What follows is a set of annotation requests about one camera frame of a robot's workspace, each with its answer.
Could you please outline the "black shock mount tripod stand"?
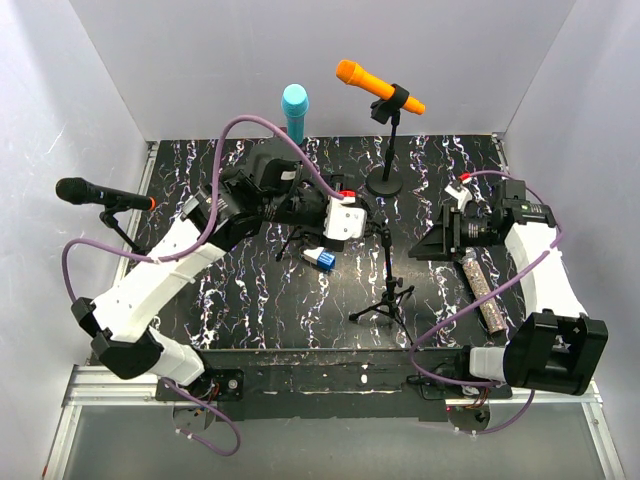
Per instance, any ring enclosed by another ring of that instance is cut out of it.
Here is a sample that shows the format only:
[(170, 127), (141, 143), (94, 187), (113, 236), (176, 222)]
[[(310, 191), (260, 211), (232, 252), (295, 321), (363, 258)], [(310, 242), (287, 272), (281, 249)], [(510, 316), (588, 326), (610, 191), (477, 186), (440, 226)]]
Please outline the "black shock mount tripod stand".
[(351, 313), (348, 317), (350, 322), (357, 322), (359, 318), (365, 314), (375, 312), (390, 318), (399, 325), (400, 329), (405, 333), (409, 345), (414, 344), (413, 338), (409, 333), (406, 322), (401, 315), (401, 304), (405, 299), (413, 295), (415, 287), (413, 285), (406, 289), (398, 291), (403, 285), (403, 279), (393, 275), (391, 248), (393, 245), (392, 235), (389, 227), (385, 223), (369, 221), (370, 234), (376, 234), (380, 237), (380, 244), (384, 252), (385, 262), (385, 290), (382, 293), (381, 300), (369, 307)]

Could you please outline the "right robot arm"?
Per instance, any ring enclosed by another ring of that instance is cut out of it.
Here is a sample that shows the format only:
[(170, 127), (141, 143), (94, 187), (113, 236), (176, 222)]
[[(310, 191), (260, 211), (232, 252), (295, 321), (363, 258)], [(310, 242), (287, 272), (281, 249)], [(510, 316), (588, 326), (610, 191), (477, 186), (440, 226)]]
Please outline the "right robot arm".
[(503, 347), (464, 349), (453, 378), (424, 368), (422, 375), (450, 385), (464, 397), (475, 397), (501, 384), (580, 396), (589, 386), (608, 340), (602, 320), (594, 319), (570, 285), (558, 244), (562, 228), (550, 206), (529, 200), (532, 191), (507, 174), (498, 182), (487, 216), (469, 216), (471, 175), (446, 188), (437, 222), (409, 252), (424, 261), (455, 261), (471, 247), (503, 245), (517, 274), (465, 307), (470, 312), (514, 285), (525, 301), (526, 319)]

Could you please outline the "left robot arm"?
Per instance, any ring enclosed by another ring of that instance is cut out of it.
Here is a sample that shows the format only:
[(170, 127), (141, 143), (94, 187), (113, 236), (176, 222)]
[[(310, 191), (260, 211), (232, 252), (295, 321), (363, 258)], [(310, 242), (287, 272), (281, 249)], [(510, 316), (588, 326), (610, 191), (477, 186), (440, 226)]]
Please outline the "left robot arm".
[(253, 146), (242, 165), (224, 168), (218, 188), (189, 198), (166, 235), (119, 283), (94, 299), (78, 298), (72, 312), (90, 336), (98, 360), (121, 379), (145, 373), (165, 378), (193, 400), (214, 384), (202, 355), (153, 328), (153, 317), (184, 286), (266, 223), (291, 225), (340, 250), (360, 238), (367, 213), (344, 176), (312, 179), (283, 141)]

